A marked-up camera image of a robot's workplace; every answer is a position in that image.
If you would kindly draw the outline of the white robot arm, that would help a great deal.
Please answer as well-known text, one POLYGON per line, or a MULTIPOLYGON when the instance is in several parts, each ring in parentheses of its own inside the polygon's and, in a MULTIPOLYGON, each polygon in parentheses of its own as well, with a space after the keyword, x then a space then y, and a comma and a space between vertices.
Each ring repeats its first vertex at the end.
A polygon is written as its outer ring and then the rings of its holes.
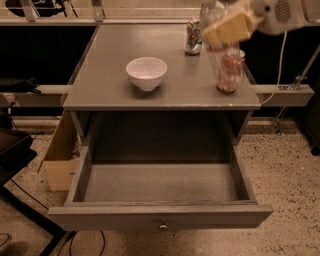
POLYGON ((202 0, 200 32, 207 45, 222 47, 255 31, 279 35, 319 21, 320 0, 202 0))

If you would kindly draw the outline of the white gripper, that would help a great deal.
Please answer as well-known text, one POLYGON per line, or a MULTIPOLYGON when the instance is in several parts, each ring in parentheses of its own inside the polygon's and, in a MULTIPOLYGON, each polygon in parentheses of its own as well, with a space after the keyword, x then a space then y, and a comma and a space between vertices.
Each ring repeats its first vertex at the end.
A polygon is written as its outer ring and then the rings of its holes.
POLYGON ((209 45, 245 41, 254 31, 279 35, 307 25, 301 0, 253 0, 252 11, 238 9, 202 30, 209 45))

